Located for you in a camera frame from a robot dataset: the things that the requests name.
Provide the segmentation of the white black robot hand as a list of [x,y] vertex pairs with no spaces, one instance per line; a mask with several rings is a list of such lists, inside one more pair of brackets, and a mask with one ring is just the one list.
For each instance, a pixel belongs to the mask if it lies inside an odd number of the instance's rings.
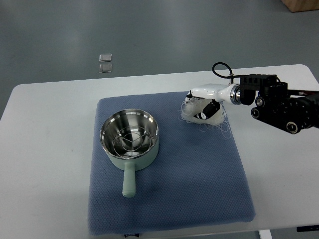
[[240,105],[240,86],[239,84],[229,83],[222,84],[206,84],[192,88],[185,98],[210,99],[216,102],[227,102],[234,105]]

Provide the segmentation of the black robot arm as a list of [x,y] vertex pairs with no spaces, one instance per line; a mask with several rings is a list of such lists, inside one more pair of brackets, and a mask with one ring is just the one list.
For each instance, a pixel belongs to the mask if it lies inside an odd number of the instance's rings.
[[319,92],[290,90],[277,75],[241,75],[240,102],[256,104],[251,116],[290,134],[319,126]]

